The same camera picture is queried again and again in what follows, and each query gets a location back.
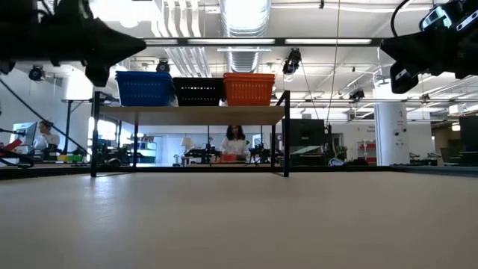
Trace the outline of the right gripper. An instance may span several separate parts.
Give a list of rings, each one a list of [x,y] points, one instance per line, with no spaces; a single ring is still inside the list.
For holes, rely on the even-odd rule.
[[[393,93],[407,93],[418,85],[418,76],[451,72],[457,79],[477,74],[477,25],[458,31],[437,27],[389,37],[380,48],[395,60],[390,68]]]

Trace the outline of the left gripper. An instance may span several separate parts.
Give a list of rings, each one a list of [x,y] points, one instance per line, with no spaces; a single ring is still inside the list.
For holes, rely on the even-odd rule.
[[[56,67],[79,61],[91,83],[104,87],[112,62],[146,48],[144,40],[96,18],[87,1],[55,1],[52,9],[43,1],[42,6],[1,0],[1,73],[11,72],[18,61],[50,61]],[[101,43],[111,43],[105,56]]]

